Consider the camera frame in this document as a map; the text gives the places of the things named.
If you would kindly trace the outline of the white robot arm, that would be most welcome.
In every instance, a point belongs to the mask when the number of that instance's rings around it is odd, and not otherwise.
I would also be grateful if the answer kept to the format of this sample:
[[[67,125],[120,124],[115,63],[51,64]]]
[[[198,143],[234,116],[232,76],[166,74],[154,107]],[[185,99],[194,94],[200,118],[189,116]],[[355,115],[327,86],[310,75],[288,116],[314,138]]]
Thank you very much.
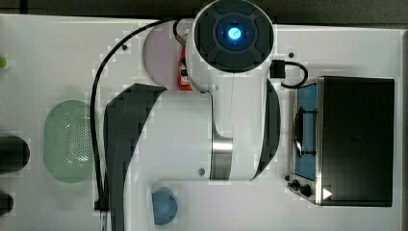
[[[216,0],[193,20],[190,90],[135,84],[105,109],[112,231],[174,217],[164,181],[253,180],[274,157],[281,115],[269,78],[273,24],[246,0]]]

